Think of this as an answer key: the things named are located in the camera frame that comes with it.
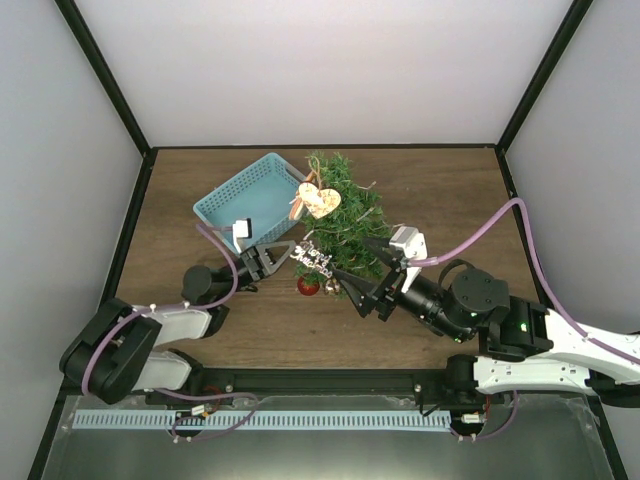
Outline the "brown heart ornament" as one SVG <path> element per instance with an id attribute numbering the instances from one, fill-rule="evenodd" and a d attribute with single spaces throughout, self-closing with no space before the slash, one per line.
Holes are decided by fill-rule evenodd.
<path id="1" fill-rule="evenodd" d="M 309 214 L 316 220 L 334 212 L 342 201 L 341 194 L 323 179 L 321 160 L 318 156 L 309 158 L 311 177 L 303 181 L 297 191 L 297 198 Z"/>

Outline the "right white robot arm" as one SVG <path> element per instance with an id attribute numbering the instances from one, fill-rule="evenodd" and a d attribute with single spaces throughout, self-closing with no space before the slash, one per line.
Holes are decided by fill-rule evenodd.
<path id="1" fill-rule="evenodd" d="M 395 309 L 411 314 L 438 336 L 478 342 L 476 356 L 448 359 L 447 396 L 465 403 L 475 395 L 509 391 L 576 392 L 606 405 L 639 405 L 639 336 L 570 322 L 556 308 L 513 296 L 508 284 L 466 261 L 448 286 L 420 273 L 426 240 L 413 227 L 392 237 L 366 238 L 366 249 L 389 268 L 374 284 L 334 269 L 335 280 L 362 317 L 387 320 Z"/>

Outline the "small green christmas tree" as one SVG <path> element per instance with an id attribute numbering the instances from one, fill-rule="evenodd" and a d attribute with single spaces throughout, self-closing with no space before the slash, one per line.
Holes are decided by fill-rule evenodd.
<path id="1" fill-rule="evenodd" d="M 341 205 L 331 214 L 314 219 L 304 208 L 300 223 L 305 240 L 332 256 L 331 265 L 339 270 L 377 282 L 384 276 L 384 266 L 363 245 L 365 237 L 388 237 L 391 225 L 385 219 L 381 196 L 374 181 L 366 184 L 354 179 L 352 162 L 339 153 L 313 151 L 309 158 L 321 160 L 321 174 L 331 188 L 342 197 Z"/>

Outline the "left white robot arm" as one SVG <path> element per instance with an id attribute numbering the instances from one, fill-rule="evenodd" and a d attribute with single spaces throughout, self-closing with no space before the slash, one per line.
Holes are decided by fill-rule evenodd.
<path id="1" fill-rule="evenodd" d="M 194 265 L 182 280 L 182 302 L 134 306 L 118 298 L 103 303 L 59 361 L 59 370 L 85 394 L 107 404 L 134 391 L 165 389 L 181 403 L 196 402 L 203 377 L 185 354 L 158 352 L 179 340 L 215 335 L 229 313 L 230 295 L 255 291 L 293 253 L 293 240 L 254 245 L 219 269 Z"/>

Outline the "red ball ornament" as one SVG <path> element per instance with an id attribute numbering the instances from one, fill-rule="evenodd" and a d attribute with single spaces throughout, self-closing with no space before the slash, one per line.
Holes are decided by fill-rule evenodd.
<path id="1" fill-rule="evenodd" d="M 302 275 L 297 280 L 297 290 L 303 296 L 313 296 L 320 290 L 320 283 L 314 279 L 309 279 Z"/>

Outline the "gingerbread figure ornament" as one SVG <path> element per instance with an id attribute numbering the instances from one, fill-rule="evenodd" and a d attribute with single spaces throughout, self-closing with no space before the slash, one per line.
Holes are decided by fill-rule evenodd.
<path id="1" fill-rule="evenodd" d="M 314 184 L 317 180 L 318 174 L 315 171 L 311 171 L 302 183 L 311 183 Z M 288 219 L 290 221 L 299 221 L 303 215 L 303 210 L 305 208 L 304 202 L 300 196 L 299 191 L 296 191 L 294 199 L 291 201 L 291 209 L 289 211 Z"/>

